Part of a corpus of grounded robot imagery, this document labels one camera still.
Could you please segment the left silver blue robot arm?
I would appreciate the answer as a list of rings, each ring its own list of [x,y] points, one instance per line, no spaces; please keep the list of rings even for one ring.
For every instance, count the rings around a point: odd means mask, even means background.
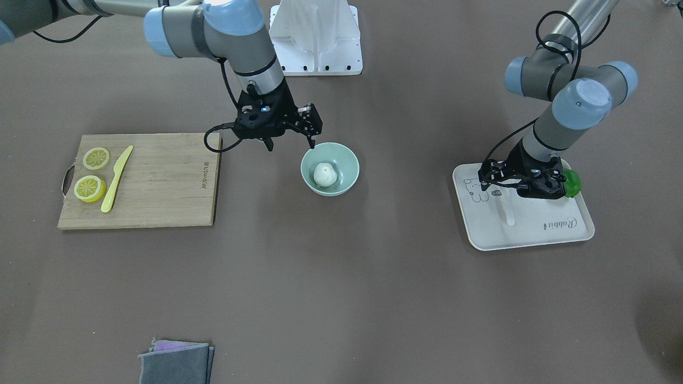
[[[616,1],[576,1],[529,57],[515,58],[506,88],[551,104],[515,147],[514,157],[550,163],[636,90],[637,72],[624,61],[584,67],[580,55],[607,22]]]

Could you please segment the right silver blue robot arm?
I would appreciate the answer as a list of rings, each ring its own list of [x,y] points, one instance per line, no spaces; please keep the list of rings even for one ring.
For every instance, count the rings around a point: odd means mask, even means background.
[[[285,133],[285,116],[295,107],[258,2],[2,1],[2,44],[74,15],[90,15],[94,21],[141,17],[155,53],[208,58],[222,68],[229,64],[242,91],[232,98],[237,118],[218,129],[231,129],[239,140],[262,141],[269,151],[273,138]]]

